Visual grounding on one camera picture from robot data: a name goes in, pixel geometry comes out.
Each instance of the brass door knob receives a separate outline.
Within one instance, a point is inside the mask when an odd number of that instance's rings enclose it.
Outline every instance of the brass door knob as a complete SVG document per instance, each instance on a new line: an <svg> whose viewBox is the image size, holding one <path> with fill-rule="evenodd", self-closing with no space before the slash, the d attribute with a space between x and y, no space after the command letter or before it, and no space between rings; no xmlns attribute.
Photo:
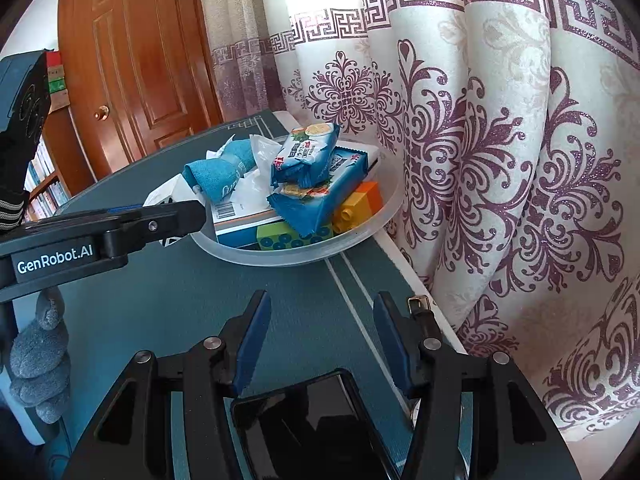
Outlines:
<svg viewBox="0 0 640 480"><path fill-rule="evenodd" d="M109 117L109 107L102 105L101 107L99 107L96 111L96 113L94 114L94 117L98 120L98 121L103 121L105 120L107 117Z"/></svg>

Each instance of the door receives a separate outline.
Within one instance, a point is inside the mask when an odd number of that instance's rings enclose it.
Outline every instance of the door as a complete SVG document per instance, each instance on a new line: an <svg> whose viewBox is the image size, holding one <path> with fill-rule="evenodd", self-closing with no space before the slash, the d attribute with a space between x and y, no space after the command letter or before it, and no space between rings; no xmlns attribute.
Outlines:
<svg viewBox="0 0 640 480"><path fill-rule="evenodd" d="M222 122L200 0L60 0L58 41L98 178Z"/></svg>

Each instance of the gray glove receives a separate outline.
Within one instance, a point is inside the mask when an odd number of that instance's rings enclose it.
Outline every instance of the gray glove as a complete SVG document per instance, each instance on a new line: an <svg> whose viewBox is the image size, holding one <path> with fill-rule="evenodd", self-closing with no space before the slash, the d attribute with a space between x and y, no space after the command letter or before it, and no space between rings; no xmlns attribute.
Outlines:
<svg viewBox="0 0 640 480"><path fill-rule="evenodd" d="M69 400L71 362L66 353L69 336L62 316L65 303L58 288L43 290L36 303L36 316L20 332L9 355L15 379L14 398L47 424L56 422Z"/></svg>

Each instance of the food wrapper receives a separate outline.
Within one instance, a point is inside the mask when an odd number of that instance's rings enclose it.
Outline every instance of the food wrapper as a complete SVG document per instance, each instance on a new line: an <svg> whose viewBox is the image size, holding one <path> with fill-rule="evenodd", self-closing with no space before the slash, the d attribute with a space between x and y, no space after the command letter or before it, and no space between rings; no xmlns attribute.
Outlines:
<svg viewBox="0 0 640 480"><path fill-rule="evenodd" d="M293 182L311 188L326 180L339 132L340 126L335 123L292 130L271 165L271 185Z"/></svg>
<svg viewBox="0 0 640 480"><path fill-rule="evenodd" d="M309 236L318 231L358 187L367 174L367 168L366 152L335 148L325 182L311 188L284 184L267 200L300 236Z"/></svg>

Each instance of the smartphone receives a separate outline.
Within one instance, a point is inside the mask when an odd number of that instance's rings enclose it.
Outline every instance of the smartphone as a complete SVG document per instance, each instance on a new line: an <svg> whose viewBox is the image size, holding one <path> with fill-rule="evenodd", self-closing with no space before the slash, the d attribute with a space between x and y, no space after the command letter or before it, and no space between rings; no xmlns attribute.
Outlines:
<svg viewBox="0 0 640 480"><path fill-rule="evenodd" d="M351 373L231 403L255 480L398 480Z"/></svg>

